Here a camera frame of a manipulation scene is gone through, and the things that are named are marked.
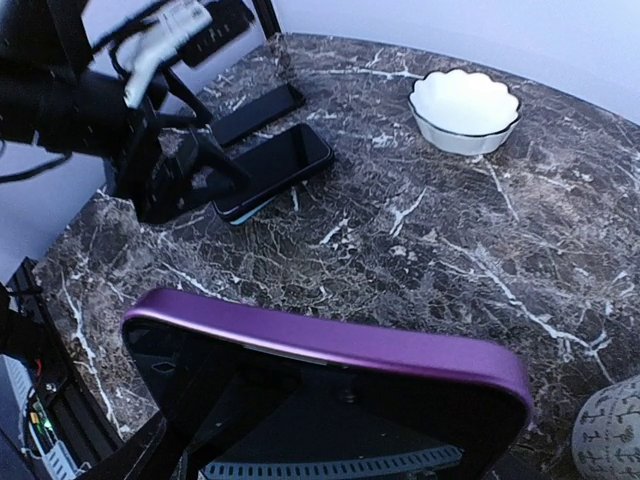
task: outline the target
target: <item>dark marble surface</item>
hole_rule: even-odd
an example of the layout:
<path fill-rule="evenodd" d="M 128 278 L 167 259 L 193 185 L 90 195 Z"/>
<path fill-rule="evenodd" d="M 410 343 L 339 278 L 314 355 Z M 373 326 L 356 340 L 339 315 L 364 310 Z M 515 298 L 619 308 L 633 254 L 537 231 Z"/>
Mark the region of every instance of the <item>dark marble surface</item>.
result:
<path fill-rule="evenodd" d="M 494 154 L 445 154 L 418 133 L 413 81 L 453 67 L 488 72 L 521 99 L 522 121 Z M 285 79 L 307 106 L 233 153 L 305 121 L 335 148 L 330 172 L 239 228 L 209 207 L 141 226 L 128 202 L 98 194 L 38 266 L 110 419 L 126 437 L 154 409 L 118 327 L 142 293 L 171 286 L 505 345 L 528 362 L 536 405 L 518 452 L 552 478 L 577 478 L 580 406 L 640 373 L 640 128 L 502 72 L 314 36 L 258 49 L 201 98 L 223 115 Z"/>

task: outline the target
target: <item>black smartphone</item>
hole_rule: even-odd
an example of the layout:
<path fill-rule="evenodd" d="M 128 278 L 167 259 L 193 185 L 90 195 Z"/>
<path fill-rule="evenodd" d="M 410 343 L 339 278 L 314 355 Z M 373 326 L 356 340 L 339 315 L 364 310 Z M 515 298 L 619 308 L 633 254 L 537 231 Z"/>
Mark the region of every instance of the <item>black smartphone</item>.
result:
<path fill-rule="evenodd" d="M 304 95 L 293 85 L 282 85 L 214 122 L 211 131 L 220 146 L 228 147 L 302 107 L 305 102 Z"/>
<path fill-rule="evenodd" d="M 333 161 L 331 147 L 309 125 L 298 124 L 236 159 L 251 177 L 249 186 L 214 202 L 216 212 L 232 225 L 240 225 L 275 195 L 312 177 Z"/>

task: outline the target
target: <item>phone screen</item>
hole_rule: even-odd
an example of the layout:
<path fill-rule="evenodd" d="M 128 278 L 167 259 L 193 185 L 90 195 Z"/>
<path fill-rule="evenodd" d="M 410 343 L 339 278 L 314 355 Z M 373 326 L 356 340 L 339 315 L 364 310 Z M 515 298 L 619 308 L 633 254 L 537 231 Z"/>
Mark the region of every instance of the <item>phone screen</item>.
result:
<path fill-rule="evenodd" d="M 223 218 L 244 215 L 293 183 L 329 166 L 333 152 L 311 127 L 299 124 L 241 155 L 236 162 L 251 180 L 245 190 L 215 202 Z"/>
<path fill-rule="evenodd" d="M 228 147 L 304 103 L 304 95 L 294 86 L 282 85 L 218 120 L 211 131 L 222 147 Z"/>

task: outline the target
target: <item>patterned ceramic pot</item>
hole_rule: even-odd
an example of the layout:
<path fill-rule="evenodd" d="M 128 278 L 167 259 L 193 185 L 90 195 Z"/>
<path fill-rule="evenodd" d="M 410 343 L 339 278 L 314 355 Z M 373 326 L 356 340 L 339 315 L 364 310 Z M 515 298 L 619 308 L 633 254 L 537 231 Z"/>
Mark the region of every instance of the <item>patterned ceramic pot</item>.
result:
<path fill-rule="evenodd" d="M 640 480 L 640 376 L 594 394 L 573 428 L 573 460 L 592 480 Z"/>

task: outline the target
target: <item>wire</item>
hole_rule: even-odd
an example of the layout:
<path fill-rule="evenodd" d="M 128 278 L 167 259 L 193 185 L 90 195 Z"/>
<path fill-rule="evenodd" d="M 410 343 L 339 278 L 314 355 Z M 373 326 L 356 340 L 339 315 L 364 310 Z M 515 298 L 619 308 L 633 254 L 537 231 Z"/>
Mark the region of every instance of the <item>wire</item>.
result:
<path fill-rule="evenodd" d="M 72 155 L 73 155 L 72 153 L 65 153 L 64 155 L 56 158 L 55 160 L 51 160 L 50 162 L 43 163 L 42 165 L 38 165 L 37 167 L 31 168 L 29 170 L 13 173 L 11 175 L 2 175 L 0 176 L 0 184 L 29 180 L 30 178 L 36 177 L 41 173 L 46 172 L 47 170 L 53 170 L 54 168 L 58 168 L 60 165 L 67 163 Z"/>
<path fill-rule="evenodd" d="M 111 32 L 104 35 L 100 40 L 98 40 L 92 48 L 92 53 L 95 55 L 100 52 L 104 47 L 109 45 L 112 41 L 120 38 L 122 36 L 128 37 L 132 35 L 130 31 L 139 26 L 139 24 L 149 15 L 157 12 L 162 7 L 164 7 L 171 0 L 159 0 L 154 3 L 151 3 L 147 8 L 141 10 L 133 17 L 128 18 L 123 23 L 121 23 L 118 27 L 116 27 Z"/>
<path fill-rule="evenodd" d="M 9 435 L 7 435 L 7 433 L 2 428 L 0 428 L 0 437 L 4 439 L 4 442 L 6 443 L 7 447 L 20 459 L 21 463 L 31 473 L 31 475 L 33 475 L 33 478 L 38 478 L 33 468 L 33 465 L 27 461 L 27 458 L 25 457 L 25 455 L 23 455 L 23 453 L 20 450 L 18 450 L 18 448 L 13 444 L 13 441 L 11 440 Z"/>
<path fill-rule="evenodd" d="M 140 25 L 137 25 L 137 26 L 133 27 L 127 36 L 122 36 L 122 37 L 118 38 L 114 42 L 112 47 L 109 49 L 109 57 L 111 58 L 111 65 L 113 65 L 113 69 L 118 73 L 118 75 L 120 75 L 121 77 L 124 77 L 124 78 L 129 76 L 129 72 L 127 70 L 125 70 L 125 68 L 122 67 L 120 65 L 120 62 L 118 61 L 118 50 L 120 49 L 122 44 L 124 42 L 126 42 L 127 40 L 129 40 L 129 38 L 131 38 L 133 35 L 135 35 L 137 33 L 140 33 L 140 32 L 144 32 L 149 27 L 155 25 L 155 23 L 157 23 L 157 22 L 141 23 Z"/>

